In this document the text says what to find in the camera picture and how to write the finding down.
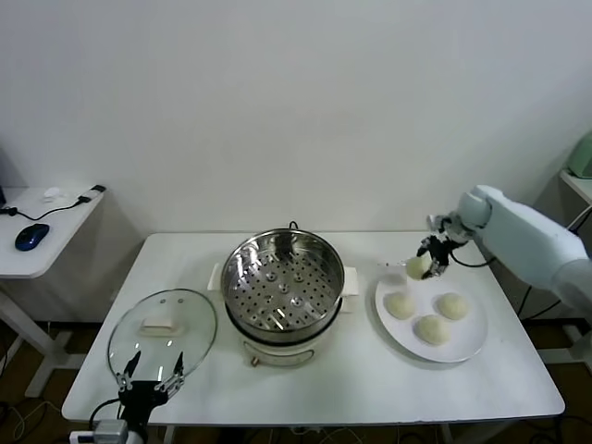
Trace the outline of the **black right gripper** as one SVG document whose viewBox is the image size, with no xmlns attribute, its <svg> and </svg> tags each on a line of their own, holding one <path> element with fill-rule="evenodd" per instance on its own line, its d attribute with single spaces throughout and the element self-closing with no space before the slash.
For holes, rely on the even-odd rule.
<svg viewBox="0 0 592 444">
<path fill-rule="evenodd" d="M 442 267 L 450 265 L 450 254 L 456 249 L 456 242 L 448 237 L 440 238 L 435 235 L 430 235 L 420 242 L 420 247 L 417 250 L 417 256 L 421 257 L 429 253 L 431 263 L 429 267 L 422 274 L 421 279 L 429 279 L 439 277 L 442 273 Z"/>
</svg>

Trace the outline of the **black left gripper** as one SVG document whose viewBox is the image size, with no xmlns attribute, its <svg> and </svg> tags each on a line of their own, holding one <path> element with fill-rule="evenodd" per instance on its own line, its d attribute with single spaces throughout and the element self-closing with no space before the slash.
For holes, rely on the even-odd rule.
<svg viewBox="0 0 592 444">
<path fill-rule="evenodd" d="M 141 359 L 142 352 L 136 351 L 128 360 L 122 372 L 116 373 L 119 400 L 123 405 L 122 419 L 131 431 L 144 431 L 152 411 L 168 402 L 168 392 L 177 392 L 184 383 L 184 352 L 173 367 L 172 375 L 161 381 L 134 381 L 131 377 Z"/>
</svg>

